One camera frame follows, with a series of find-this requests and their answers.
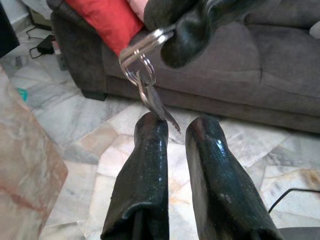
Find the shiny black material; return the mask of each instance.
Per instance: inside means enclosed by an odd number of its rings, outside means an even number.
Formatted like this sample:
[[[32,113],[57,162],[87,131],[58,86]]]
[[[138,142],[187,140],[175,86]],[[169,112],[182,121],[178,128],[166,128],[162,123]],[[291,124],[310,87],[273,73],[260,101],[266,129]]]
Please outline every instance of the shiny black material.
[[[216,29],[258,7],[265,0],[149,0],[144,24],[149,30],[176,24],[174,36],[161,49],[163,61],[183,67],[200,55]]]
[[[101,239],[167,240],[167,122],[145,114],[135,125],[134,144],[116,178]]]
[[[81,92],[86,99],[94,99],[98,101],[104,101],[108,95],[104,92],[89,91],[84,89],[81,89]]]
[[[202,116],[190,124],[186,155],[199,239],[283,239],[217,120]]]

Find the wall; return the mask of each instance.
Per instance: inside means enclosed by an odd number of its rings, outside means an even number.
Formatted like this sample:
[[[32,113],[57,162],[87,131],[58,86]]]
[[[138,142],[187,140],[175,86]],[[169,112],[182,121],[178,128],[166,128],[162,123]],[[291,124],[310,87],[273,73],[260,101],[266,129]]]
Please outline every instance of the wall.
[[[26,5],[20,0],[0,0],[11,24],[29,15]]]

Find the electrical cord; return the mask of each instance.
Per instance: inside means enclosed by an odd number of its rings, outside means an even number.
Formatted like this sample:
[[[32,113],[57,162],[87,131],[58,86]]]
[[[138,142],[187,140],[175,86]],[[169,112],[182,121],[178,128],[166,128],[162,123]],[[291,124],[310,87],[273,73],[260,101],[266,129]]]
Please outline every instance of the electrical cord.
[[[37,47],[35,46],[35,47],[33,47],[33,48],[30,48],[30,50],[29,50],[29,54],[30,54],[30,57],[32,58],[32,59],[37,59],[37,58],[39,58],[39,57],[41,57],[43,54],[42,53],[40,53],[38,56],[32,56],[32,53],[31,53],[31,51],[33,50],[33,49],[36,49]]]
[[[272,204],[272,206],[270,207],[268,213],[271,213],[271,211],[275,208],[275,206],[276,206],[278,203],[280,203],[280,201],[281,201],[286,195],[288,195],[288,193],[293,192],[293,191],[320,194],[320,190],[302,189],[302,188],[290,188],[290,189],[288,189],[287,191],[285,191],[284,194],[282,194],[282,195],[274,202],[274,204]]]
[[[29,29],[28,31],[25,32],[25,34],[27,34],[28,39],[40,39],[40,40],[44,40],[41,37],[35,37],[35,36],[30,36],[29,32],[31,32],[32,30],[36,29],[37,26],[34,26],[33,28]]]
[[[27,34],[27,36],[28,36],[28,40],[29,40],[29,39],[44,40],[44,39],[41,38],[41,37],[30,36],[29,32],[31,32],[32,30],[34,30],[34,29],[36,29],[36,28],[37,28],[37,26],[34,26],[33,28],[31,28],[31,29],[29,29],[28,31],[25,32],[25,34]],[[31,51],[34,50],[34,49],[36,49],[36,48],[37,48],[37,47],[35,46],[35,47],[33,47],[33,48],[31,48],[31,49],[29,50],[29,55],[30,55],[30,57],[31,57],[32,59],[37,59],[37,58],[39,58],[39,57],[41,57],[41,56],[43,55],[42,53],[40,53],[38,56],[32,56]]]

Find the metal key ring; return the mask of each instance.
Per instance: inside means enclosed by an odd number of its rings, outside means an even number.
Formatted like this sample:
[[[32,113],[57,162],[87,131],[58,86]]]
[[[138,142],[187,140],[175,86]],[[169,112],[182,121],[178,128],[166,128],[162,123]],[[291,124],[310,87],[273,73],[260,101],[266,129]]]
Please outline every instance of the metal key ring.
[[[128,78],[128,80],[138,87],[138,76],[128,69],[133,62],[140,60],[145,66],[149,75],[149,84],[154,85],[156,83],[156,74],[153,65],[146,57],[146,53],[149,53],[154,48],[160,46],[165,41],[170,39],[174,35],[175,25],[171,25],[167,28],[157,29],[148,34],[143,40],[139,41],[133,46],[127,47],[119,55],[119,64],[122,72]]]

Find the floor tile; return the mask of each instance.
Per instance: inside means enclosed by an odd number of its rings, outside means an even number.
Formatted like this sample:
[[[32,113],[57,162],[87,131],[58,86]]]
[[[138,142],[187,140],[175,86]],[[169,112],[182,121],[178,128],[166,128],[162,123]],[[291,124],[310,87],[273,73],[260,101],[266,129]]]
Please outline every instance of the floor tile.
[[[227,119],[220,123],[228,147],[240,164],[249,168],[282,143],[290,133],[282,128]]]
[[[86,223],[87,223],[87,220],[79,220],[76,222],[82,232],[83,235],[85,235],[86,233]]]
[[[170,239],[198,239],[190,182],[169,198]]]
[[[320,190],[320,171],[285,166],[266,167],[260,194],[267,209],[290,188]],[[318,194],[290,192],[278,203],[274,211],[278,212],[277,216],[282,213],[294,215],[295,217],[292,218],[294,225],[299,216],[302,217],[301,221],[305,221],[306,218],[312,221],[313,219],[320,220],[320,208],[315,206],[320,206]],[[287,215],[283,215],[283,218],[280,217],[277,221],[281,227],[291,227],[290,218]]]
[[[168,143],[168,190],[169,196],[190,182],[186,148],[177,143]]]
[[[262,181],[264,179],[265,169],[267,165],[268,162],[265,159],[260,159],[249,168],[245,168],[246,172],[250,176],[258,191],[260,190]]]
[[[193,120],[199,117],[202,113],[177,107],[168,107],[168,110],[179,124],[181,130],[181,133],[179,133],[171,123],[168,123],[169,140],[174,143],[184,145],[186,143],[187,127]]]
[[[54,83],[66,83],[76,86],[68,70],[62,71],[55,55],[43,55],[37,59]]]
[[[313,217],[306,217],[277,210],[272,211],[270,216],[278,229],[303,227],[320,228],[320,219]]]
[[[115,181],[114,177],[97,174],[89,217],[85,225],[85,237],[87,239],[94,239],[102,233]]]
[[[8,77],[13,76],[19,69],[31,61],[29,49],[25,44],[17,46],[14,50],[0,58],[0,64]]]
[[[42,230],[40,240],[85,240],[76,222],[47,226]]]
[[[41,28],[35,28],[33,29],[35,26],[31,25],[28,26],[24,31],[19,32],[16,36],[19,39],[19,41],[21,43],[24,43],[24,41],[28,41],[28,35],[26,33],[26,31],[29,31],[29,35],[30,37],[34,37],[34,38],[41,38],[41,39],[45,39],[49,34],[52,33],[52,31],[50,30],[45,30],[45,29],[41,29]]]
[[[100,158],[118,136],[115,129],[108,122],[105,122],[77,141],[75,145]]]
[[[317,148],[310,149],[312,152],[316,152]],[[263,159],[269,165],[277,165],[284,167],[297,167],[320,170],[320,159],[308,158],[310,156],[300,155],[296,151],[289,150],[282,146],[277,146],[271,152],[269,152]]]
[[[78,93],[50,107],[35,109],[38,122],[59,145],[66,147],[125,109],[131,100],[109,96],[105,101]]]
[[[108,120],[118,134],[133,136],[138,120],[149,110],[140,102],[135,102]]]
[[[135,142],[132,136],[119,135],[102,154],[97,172],[104,176],[116,178],[134,148]]]
[[[320,134],[297,132],[280,146],[306,159],[320,162]]]
[[[14,23],[11,26],[15,34],[17,35],[31,25],[32,25],[31,18],[29,16],[25,16],[25,17],[22,17],[21,19],[18,19],[17,21],[14,21]]]
[[[17,77],[39,80],[48,83],[53,81],[49,73],[38,61],[30,61],[28,64],[20,68],[14,75]]]
[[[37,112],[50,110],[57,104],[80,94],[79,90],[75,87],[40,81],[26,90],[28,92],[27,105],[31,110]]]
[[[177,144],[185,144],[186,142],[186,129],[189,124],[198,116],[204,114],[198,111],[192,111],[187,109],[181,109],[176,107],[167,108],[175,120],[178,122],[181,133],[179,133],[175,127],[169,122],[169,141]],[[135,102],[119,114],[112,117],[108,123],[114,127],[114,129],[123,135],[133,136],[135,132],[135,125],[137,121],[149,110],[142,105],[142,103]]]
[[[97,166],[65,161],[68,176],[46,226],[86,220],[94,191]]]
[[[59,144],[57,144],[53,139],[51,139],[50,136],[48,136],[48,138],[50,139],[50,141],[54,145],[54,148],[56,149],[56,151],[60,154],[60,156],[62,156],[65,152],[65,149],[62,146],[60,146]]]
[[[72,144],[66,148],[62,155],[63,159],[68,159],[70,162],[98,165],[99,157],[95,154],[86,151],[81,146]]]
[[[39,84],[38,80],[33,80],[21,76],[12,76],[10,78],[10,82],[15,88],[21,88],[25,90],[31,89],[35,85]]]

